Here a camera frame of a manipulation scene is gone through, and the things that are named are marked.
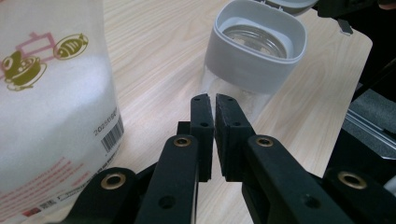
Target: wood grain surface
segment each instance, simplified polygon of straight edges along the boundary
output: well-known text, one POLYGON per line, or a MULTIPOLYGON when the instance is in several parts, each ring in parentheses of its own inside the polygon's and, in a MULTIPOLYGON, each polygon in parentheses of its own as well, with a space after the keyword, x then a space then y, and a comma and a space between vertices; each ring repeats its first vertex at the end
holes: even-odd
MULTIPOLYGON (((177 122, 190 120, 211 28, 227 0, 105 0, 105 30, 125 135, 112 166, 140 172, 159 159, 177 122)), ((277 138, 309 172, 322 176, 372 46, 357 32, 310 9, 298 17, 306 54, 253 123, 277 138)), ((241 185, 221 177, 200 184, 197 223, 251 223, 241 185)), ((70 205, 41 219, 62 219, 70 205)))

